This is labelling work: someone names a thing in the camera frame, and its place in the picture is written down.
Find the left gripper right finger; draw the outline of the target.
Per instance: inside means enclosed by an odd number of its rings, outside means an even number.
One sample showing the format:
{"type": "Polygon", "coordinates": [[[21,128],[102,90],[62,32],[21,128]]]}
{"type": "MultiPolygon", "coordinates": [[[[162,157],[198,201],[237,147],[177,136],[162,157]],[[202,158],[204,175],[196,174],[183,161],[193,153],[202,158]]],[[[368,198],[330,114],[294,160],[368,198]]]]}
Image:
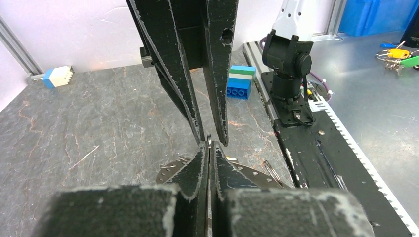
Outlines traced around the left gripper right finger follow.
{"type": "Polygon", "coordinates": [[[263,189],[210,149],[212,231],[215,237],[372,237],[365,212],[341,189],[263,189]]]}

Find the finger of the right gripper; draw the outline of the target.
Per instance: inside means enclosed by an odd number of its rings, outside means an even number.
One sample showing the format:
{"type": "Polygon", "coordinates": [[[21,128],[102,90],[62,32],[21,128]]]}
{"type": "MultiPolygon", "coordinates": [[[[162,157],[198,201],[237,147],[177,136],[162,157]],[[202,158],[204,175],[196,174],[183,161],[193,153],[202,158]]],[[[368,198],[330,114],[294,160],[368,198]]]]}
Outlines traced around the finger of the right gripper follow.
{"type": "Polygon", "coordinates": [[[162,87],[187,119],[196,142],[204,141],[188,60],[171,1],[129,0],[127,4],[162,87]]]}
{"type": "Polygon", "coordinates": [[[237,10],[237,0],[203,1],[203,71],[215,128],[226,147],[229,144],[226,90],[237,10]]]}

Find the blue green white block stack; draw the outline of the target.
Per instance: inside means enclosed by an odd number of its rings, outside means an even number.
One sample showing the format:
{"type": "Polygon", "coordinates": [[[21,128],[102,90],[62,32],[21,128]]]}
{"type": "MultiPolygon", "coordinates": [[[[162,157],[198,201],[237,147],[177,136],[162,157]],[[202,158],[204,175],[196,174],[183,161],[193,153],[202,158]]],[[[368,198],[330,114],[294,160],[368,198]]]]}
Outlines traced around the blue green white block stack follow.
{"type": "Polygon", "coordinates": [[[227,82],[227,97],[248,100],[255,74],[254,67],[231,66],[227,82]]]}

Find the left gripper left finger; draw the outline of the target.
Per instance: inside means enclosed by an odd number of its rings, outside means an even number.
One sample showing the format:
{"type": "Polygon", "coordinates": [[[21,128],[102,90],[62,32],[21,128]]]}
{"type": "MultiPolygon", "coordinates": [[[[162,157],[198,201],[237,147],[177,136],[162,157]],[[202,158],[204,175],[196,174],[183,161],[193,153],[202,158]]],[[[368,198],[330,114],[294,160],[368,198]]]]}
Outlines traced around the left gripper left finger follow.
{"type": "Polygon", "coordinates": [[[35,237],[205,237],[208,215],[206,141],[162,184],[74,187],[57,192],[35,237]]]}

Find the colourful key bunch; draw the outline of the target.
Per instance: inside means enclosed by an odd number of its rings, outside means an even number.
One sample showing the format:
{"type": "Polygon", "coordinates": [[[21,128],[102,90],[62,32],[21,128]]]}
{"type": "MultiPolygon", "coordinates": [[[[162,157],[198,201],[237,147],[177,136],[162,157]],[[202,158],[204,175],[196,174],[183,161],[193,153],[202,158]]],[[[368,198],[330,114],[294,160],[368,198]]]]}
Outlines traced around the colourful key bunch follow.
{"type": "Polygon", "coordinates": [[[401,76],[404,69],[419,71],[419,49],[404,46],[405,41],[397,44],[383,43],[382,50],[375,54],[375,58],[384,63],[384,68],[395,71],[401,76]]]}

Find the blue white toy block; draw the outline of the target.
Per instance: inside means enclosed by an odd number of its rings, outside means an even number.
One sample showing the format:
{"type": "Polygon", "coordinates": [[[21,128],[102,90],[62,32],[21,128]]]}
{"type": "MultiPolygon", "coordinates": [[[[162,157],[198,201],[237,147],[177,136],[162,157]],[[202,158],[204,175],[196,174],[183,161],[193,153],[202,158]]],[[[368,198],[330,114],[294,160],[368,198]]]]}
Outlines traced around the blue white toy block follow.
{"type": "Polygon", "coordinates": [[[48,70],[42,81],[47,88],[56,88],[68,85],[73,75],[71,66],[62,66],[48,70]]]}

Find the large metal keyring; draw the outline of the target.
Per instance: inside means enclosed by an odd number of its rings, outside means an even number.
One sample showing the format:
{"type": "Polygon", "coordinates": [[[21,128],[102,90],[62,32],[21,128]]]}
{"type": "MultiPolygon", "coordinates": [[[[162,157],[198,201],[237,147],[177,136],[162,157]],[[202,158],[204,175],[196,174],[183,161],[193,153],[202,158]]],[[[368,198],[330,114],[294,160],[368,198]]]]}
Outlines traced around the large metal keyring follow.
{"type": "MultiPolygon", "coordinates": [[[[183,168],[190,163],[192,158],[185,158],[179,156],[175,161],[172,161],[168,164],[161,165],[160,171],[156,177],[157,184],[168,183],[169,180],[182,171],[183,168]]],[[[289,186],[284,184],[282,181],[277,180],[276,177],[271,176],[270,174],[264,173],[262,171],[253,169],[249,166],[245,166],[235,162],[234,159],[228,158],[230,163],[237,168],[240,172],[244,174],[246,178],[251,180],[254,184],[258,185],[262,189],[268,188],[279,188],[279,189],[291,189],[289,186]]]]}

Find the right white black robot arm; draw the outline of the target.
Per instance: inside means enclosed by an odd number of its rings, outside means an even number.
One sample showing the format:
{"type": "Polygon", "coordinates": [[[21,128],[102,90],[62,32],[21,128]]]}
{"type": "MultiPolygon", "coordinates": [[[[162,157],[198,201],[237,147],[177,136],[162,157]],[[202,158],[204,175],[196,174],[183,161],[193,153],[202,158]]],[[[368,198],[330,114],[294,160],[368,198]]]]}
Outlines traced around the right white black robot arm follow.
{"type": "MultiPolygon", "coordinates": [[[[236,0],[129,0],[131,16],[161,86],[189,123],[196,142],[204,141],[191,69],[202,69],[219,140],[228,145],[227,80],[238,10],[236,0]]],[[[285,0],[262,54],[273,69],[272,95],[297,100],[311,70],[316,0],[285,0]]]]}

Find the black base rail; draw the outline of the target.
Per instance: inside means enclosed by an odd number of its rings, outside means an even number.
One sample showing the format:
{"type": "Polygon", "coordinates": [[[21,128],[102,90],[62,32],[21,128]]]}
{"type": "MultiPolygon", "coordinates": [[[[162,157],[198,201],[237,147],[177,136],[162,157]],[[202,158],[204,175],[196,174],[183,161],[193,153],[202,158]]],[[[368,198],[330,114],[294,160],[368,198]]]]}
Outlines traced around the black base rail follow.
{"type": "Polygon", "coordinates": [[[321,95],[320,84],[308,83],[315,123],[299,125],[286,104],[271,96],[273,73],[262,62],[257,42],[243,46],[256,68],[256,87],[271,119],[274,133],[297,188],[340,188],[362,205],[377,237],[416,237],[419,229],[373,167],[338,116],[321,95]]]}

